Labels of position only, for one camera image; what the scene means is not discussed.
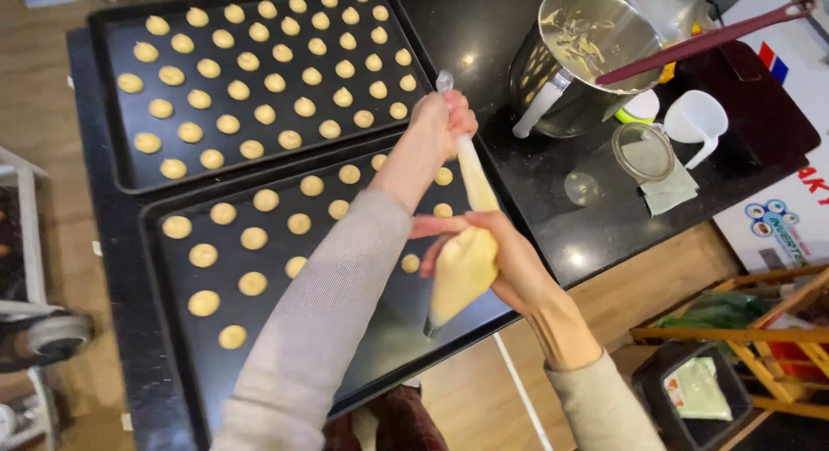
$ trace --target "black bin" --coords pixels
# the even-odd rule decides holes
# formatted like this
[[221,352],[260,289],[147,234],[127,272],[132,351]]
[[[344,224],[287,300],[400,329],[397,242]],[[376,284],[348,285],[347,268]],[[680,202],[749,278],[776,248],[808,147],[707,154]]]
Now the black bin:
[[[711,357],[717,369],[717,383],[731,407],[734,420],[682,419],[662,386],[668,375],[694,357]],[[669,449],[706,451],[740,426],[752,410],[751,396],[725,360],[716,344],[697,341],[669,341],[659,347],[633,372],[633,388],[641,396],[659,425]]]

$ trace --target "hand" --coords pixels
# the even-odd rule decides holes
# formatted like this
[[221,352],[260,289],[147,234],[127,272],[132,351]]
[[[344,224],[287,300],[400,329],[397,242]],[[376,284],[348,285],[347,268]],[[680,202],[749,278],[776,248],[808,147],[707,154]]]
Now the hand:
[[409,129],[420,131],[427,142],[434,141],[444,160],[458,156],[455,139],[463,134],[475,135],[478,121],[469,109],[469,101],[457,90],[445,94],[433,92],[420,98],[412,109]]
[[441,234],[423,256],[421,278],[434,275],[435,260],[443,245],[469,226],[489,230],[495,236],[498,243],[496,264],[501,273],[492,283],[492,292],[510,308],[527,316],[556,297],[567,297],[547,272],[530,241],[515,229],[501,211],[468,211],[463,216],[451,218],[438,218],[430,214],[416,216],[410,239]]

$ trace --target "black countertop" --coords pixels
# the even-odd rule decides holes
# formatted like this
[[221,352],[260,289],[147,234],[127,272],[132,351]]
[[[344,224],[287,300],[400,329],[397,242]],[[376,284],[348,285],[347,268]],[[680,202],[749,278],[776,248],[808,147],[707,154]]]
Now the black countertop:
[[[699,197],[656,219],[650,218],[635,191],[605,205],[577,209],[561,193],[560,182],[580,156],[609,139],[617,123],[608,121],[588,135],[565,141],[513,138],[511,115],[505,109],[506,71],[532,27],[535,7],[541,0],[400,1],[433,66],[449,69],[455,75],[456,87],[469,98],[482,124],[484,161],[492,161],[498,172],[493,181],[512,194],[518,209],[511,212],[520,214],[529,224],[528,228],[521,226],[522,231],[532,233],[547,264],[565,287],[710,219],[792,171],[766,168],[738,172],[720,164],[715,155],[692,172],[700,185]],[[115,188],[106,127],[96,99],[97,74],[89,63],[89,33],[71,32],[68,43],[134,437],[138,449],[192,449],[190,412],[172,380],[170,351],[156,308],[150,302],[139,239],[136,217],[150,199],[127,196]],[[669,98],[671,89],[666,90],[664,96]],[[693,147],[674,147],[681,160],[690,158]],[[176,193],[176,189],[158,192],[152,200]],[[486,329],[497,330],[515,319],[514,313],[507,313],[489,320]],[[451,345],[452,352],[462,346],[466,344]],[[398,354],[414,360],[420,352],[401,350]],[[358,351],[356,360],[364,355]],[[395,372],[393,378],[402,381],[406,375],[404,371]],[[366,385],[370,393],[377,393],[371,391],[372,387],[376,388],[371,383]],[[347,408],[345,402],[349,400],[341,401],[341,409]]]

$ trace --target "wheel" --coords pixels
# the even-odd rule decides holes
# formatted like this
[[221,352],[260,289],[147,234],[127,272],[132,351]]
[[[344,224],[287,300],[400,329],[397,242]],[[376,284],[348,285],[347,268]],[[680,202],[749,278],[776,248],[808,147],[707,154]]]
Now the wheel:
[[69,358],[92,338],[92,318],[60,315],[43,319],[33,324],[27,334],[32,354]]

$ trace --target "piping bag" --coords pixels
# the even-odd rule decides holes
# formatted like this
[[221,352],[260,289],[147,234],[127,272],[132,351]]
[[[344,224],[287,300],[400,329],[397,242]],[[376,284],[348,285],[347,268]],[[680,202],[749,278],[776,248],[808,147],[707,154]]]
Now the piping bag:
[[[453,84],[452,75],[445,70],[440,72],[435,83],[441,94],[451,90]],[[472,210],[499,210],[495,192],[483,174],[471,138],[464,134],[456,139],[456,143],[463,185]],[[492,233],[474,226],[443,246],[435,262],[432,300],[424,335],[434,338],[446,322],[492,286],[498,276],[497,253],[498,244]]]

